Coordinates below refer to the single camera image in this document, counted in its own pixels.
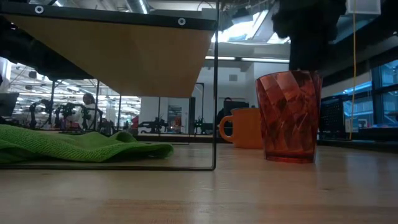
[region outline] green towel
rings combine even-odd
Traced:
[[[137,157],[166,158],[173,154],[169,144],[144,144],[129,133],[111,137],[100,133],[78,136],[46,134],[24,128],[0,124],[0,164],[53,157],[79,162],[106,162]]]

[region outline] black metal rod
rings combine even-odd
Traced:
[[[216,0],[217,25],[216,25],[216,41],[214,44],[214,81],[213,81],[213,101],[214,101],[214,117],[213,117],[213,163],[212,170],[217,166],[217,98],[218,98],[218,23],[220,18],[220,0]]]
[[[159,122],[160,122],[160,97],[159,97],[159,102],[157,103],[157,119],[158,119]]]
[[[121,109],[121,106],[122,106],[122,95],[120,95],[120,97],[119,97],[118,128],[117,128],[118,131],[119,131],[119,127],[120,127],[120,109]]]
[[[55,81],[52,82],[51,87],[51,100],[50,100],[50,113],[49,113],[49,125],[51,126],[52,122],[52,109],[54,106],[54,91],[55,91]]]
[[[189,137],[191,136],[191,106],[192,106],[192,96],[189,98],[189,102],[188,102],[188,144],[189,144]]]
[[[94,112],[94,131],[97,130],[97,110],[98,110],[98,94],[100,93],[100,81],[97,80],[97,93],[95,95],[95,112]]]
[[[205,104],[205,84],[201,88],[201,120],[203,121],[203,105]]]

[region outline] red plastic cup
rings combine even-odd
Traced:
[[[289,71],[256,80],[264,156],[311,163],[317,146],[322,80],[315,72]]]

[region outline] desk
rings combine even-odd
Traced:
[[[184,147],[210,152],[211,144]],[[398,223],[397,155],[320,146],[315,164],[285,164],[258,150],[219,148],[214,172],[0,170],[0,216],[59,224]]]

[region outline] window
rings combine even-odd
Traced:
[[[382,87],[398,83],[398,60],[380,66]]]
[[[382,95],[383,124],[398,126],[398,91],[390,91]]]
[[[345,119],[351,118],[353,102],[351,100],[344,102]],[[374,124],[373,121],[373,100],[371,96],[355,99],[354,101],[354,119],[358,119],[360,128],[368,128]]]
[[[355,86],[355,94],[363,93],[363,92],[371,91],[371,90],[372,90],[372,82],[370,82],[370,81]],[[348,89],[338,92],[334,95],[335,96],[341,95],[341,94],[350,95],[350,94],[353,94],[353,92],[354,92],[354,88],[348,88]]]

